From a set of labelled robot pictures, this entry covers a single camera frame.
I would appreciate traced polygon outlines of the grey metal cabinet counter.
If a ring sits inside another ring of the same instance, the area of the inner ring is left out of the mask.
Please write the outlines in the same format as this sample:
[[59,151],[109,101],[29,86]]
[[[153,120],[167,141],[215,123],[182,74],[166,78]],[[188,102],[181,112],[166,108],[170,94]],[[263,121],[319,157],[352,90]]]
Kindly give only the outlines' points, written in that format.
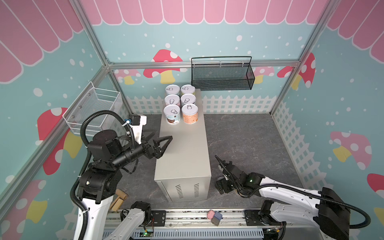
[[166,116],[161,120],[160,136],[172,136],[173,140],[156,162],[154,180],[171,203],[208,198],[212,174],[202,93],[196,90],[195,94],[199,110],[196,123],[170,125]]

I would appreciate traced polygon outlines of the orange pink label can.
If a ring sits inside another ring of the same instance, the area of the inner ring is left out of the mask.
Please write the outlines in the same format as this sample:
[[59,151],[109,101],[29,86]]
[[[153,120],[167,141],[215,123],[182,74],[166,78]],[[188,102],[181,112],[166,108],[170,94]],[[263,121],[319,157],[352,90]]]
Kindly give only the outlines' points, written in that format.
[[195,104],[185,104],[182,107],[183,120],[186,124],[192,125],[198,121],[199,109]]

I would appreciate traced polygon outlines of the wooden block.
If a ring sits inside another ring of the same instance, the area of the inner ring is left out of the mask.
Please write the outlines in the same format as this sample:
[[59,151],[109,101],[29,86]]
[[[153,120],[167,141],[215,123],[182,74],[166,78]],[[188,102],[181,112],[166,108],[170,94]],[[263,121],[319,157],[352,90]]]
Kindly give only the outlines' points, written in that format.
[[113,200],[110,206],[111,212],[117,212],[123,205],[124,201],[128,198],[128,194],[120,189],[116,189],[115,195],[116,198]]

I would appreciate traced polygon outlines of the black mesh wall basket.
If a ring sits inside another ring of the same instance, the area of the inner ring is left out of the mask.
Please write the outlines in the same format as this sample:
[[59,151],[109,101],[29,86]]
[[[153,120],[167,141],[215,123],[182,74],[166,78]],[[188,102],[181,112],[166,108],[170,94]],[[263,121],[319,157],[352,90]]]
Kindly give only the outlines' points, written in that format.
[[191,58],[191,85],[201,91],[251,90],[255,75],[252,57],[195,57]]

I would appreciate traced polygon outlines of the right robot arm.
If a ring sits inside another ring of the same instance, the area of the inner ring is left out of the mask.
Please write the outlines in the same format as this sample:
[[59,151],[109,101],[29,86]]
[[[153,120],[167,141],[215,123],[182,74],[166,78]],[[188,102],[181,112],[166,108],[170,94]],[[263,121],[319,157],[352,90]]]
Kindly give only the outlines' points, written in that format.
[[362,229],[371,223],[371,217],[365,211],[345,203],[330,188],[323,187],[320,191],[302,189],[262,174],[246,174],[233,162],[219,157],[216,160],[223,173],[215,183],[219,193],[236,192],[244,199],[265,198],[257,220],[266,226],[279,223],[282,230],[286,230],[287,224],[298,223],[317,227],[333,239],[347,240],[350,230]]

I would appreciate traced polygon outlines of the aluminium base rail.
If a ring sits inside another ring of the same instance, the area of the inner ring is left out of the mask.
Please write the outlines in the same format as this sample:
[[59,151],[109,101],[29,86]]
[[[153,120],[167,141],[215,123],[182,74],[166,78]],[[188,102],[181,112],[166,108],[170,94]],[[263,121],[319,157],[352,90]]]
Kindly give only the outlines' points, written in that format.
[[219,226],[207,219],[209,209],[130,209],[108,213],[100,240],[330,240],[319,228],[279,223],[266,226],[257,220],[260,209],[216,209]]

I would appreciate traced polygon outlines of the green label can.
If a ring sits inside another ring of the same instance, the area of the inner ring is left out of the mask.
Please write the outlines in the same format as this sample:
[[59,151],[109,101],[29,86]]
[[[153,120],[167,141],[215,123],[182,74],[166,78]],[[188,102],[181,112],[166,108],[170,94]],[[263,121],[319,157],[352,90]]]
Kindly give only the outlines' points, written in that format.
[[185,94],[195,95],[196,88],[192,85],[183,85],[180,91],[181,91],[181,95],[185,95]]

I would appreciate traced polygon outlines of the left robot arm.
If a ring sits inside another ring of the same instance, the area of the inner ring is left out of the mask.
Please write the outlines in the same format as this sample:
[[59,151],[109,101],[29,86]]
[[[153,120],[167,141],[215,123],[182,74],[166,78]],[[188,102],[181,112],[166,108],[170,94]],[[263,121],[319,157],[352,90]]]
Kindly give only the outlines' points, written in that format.
[[[86,136],[88,125],[103,115],[114,117],[126,133],[118,136],[114,130],[102,130],[89,141]],[[71,200],[79,209],[76,240],[101,239],[108,208],[123,176],[121,171],[130,174],[126,166],[137,164],[142,156],[161,158],[172,142],[172,136],[165,136],[150,144],[148,140],[154,133],[146,138],[139,134],[140,141],[137,141],[133,128],[139,125],[141,118],[140,115],[130,115],[124,120],[113,111],[102,110],[91,114],[82,123],[80,136],[87,148],[87,157],[70,191]]]

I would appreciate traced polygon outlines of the teal label can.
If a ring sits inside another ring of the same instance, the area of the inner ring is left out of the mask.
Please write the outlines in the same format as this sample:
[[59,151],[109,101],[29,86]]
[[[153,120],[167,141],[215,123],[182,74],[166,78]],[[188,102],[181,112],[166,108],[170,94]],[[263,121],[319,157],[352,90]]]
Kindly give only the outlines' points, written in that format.
[[180,95],[181,88],[178,85],[168,85],[165,89],[166,96],[169,95]]
[[177,105],[167,105],[163,113],[169,125],[178,125],[181,121],[181,109]]

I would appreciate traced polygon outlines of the pink blue grey erasers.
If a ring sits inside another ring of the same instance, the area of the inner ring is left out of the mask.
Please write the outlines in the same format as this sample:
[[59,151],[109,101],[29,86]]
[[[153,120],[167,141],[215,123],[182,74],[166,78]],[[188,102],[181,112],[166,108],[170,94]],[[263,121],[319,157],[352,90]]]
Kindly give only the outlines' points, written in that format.
[[221,220],[223,219],[223,215],[217,211],[209,210],[207,213],[207,219],[210,220],[213,225],[219,226]]

